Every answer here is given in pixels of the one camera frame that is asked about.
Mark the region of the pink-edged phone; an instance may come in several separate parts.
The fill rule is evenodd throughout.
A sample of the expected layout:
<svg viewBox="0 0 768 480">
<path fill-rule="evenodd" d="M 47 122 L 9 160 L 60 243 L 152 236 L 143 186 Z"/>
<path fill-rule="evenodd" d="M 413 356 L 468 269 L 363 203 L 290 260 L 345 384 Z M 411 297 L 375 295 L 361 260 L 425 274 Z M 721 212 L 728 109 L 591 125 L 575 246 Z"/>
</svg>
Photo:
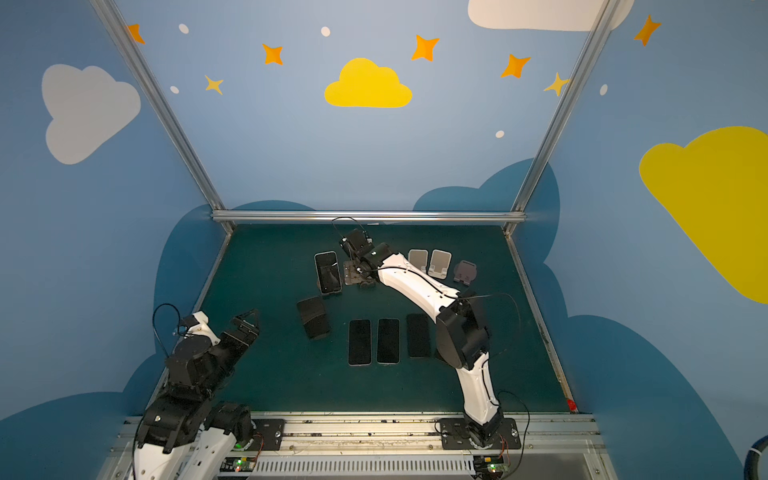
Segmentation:
<svg viewBox="0 0 768 480">
<path fill-rule="evenodd" d="M 371 323 L 367 319 L 355 319 L 349 323 L 348 363 L 365 366 L 372 361 Z"/>
</svg>

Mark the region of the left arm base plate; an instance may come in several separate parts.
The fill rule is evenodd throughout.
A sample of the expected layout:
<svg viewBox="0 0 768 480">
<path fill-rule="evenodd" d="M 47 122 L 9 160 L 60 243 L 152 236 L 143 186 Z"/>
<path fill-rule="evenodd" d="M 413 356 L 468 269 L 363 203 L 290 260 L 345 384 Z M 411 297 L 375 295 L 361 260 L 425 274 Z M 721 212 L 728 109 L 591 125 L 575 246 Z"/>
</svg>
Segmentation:
<svg viewBox="0 0 768 480">
<path fill-rule="evenodd" d="M 286 422 L 282 418 L 253 418 L 252 432 L 241 445 L 242 451 L 279 451 L 283 441 Z"/>
</svg>

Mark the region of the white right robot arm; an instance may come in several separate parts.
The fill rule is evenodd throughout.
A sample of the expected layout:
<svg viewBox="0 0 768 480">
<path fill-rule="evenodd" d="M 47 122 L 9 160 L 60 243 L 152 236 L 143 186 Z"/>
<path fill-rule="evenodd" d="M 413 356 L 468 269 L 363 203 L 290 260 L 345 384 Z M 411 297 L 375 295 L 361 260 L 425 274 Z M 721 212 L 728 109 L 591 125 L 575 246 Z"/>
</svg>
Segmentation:
<svg viewBox="0 0 768 480">
<path fill-rule="evenodd" d="M 339 244 L 363 279 L 396 290 L 435 323 L 438 353 L 460 382 L 468 435 L 485 447 L 502 423 L 503 410 L 490 374 L 489 326 L 474 292 L 429 277 L 388 244 L 374 244 L 363 229 L 342 235 Z"/>
</svg>

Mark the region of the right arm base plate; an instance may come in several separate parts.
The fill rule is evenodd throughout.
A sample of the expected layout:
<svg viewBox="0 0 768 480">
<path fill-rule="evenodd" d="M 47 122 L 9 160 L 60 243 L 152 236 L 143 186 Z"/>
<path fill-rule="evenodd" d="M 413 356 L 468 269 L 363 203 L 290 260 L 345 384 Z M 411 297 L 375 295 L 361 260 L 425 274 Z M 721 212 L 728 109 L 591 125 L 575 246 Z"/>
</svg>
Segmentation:
<svg viewBox="0 0 768 480">
<path fill-rule="evenodd" d="M 499 422 L 478 426 L 467 418 L 444 417 L 437 421 L 444 450 L 501 450 L 522 448 L 522 431 L 512 418 L 502 418 Z"/>
</svg>

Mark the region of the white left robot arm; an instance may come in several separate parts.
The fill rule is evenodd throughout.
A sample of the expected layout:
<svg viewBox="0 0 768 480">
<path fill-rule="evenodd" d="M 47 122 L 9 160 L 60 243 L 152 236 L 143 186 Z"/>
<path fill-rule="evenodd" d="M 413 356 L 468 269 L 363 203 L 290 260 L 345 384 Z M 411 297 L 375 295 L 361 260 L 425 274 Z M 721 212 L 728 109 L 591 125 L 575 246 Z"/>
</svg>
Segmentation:
<svg viewBox="0 0 768 480">
<path fill-rule="evenodd" d="M 259 312 L 231 324 L 217 335 L 202 311 L 177 317 L 180 341 L 166 353 L 168 377 L 137 426 L 129 479 L 211 479 L 231 450 L 252 444 L 250 408 L 216 394 L 259 337 Z"/>
</svg>

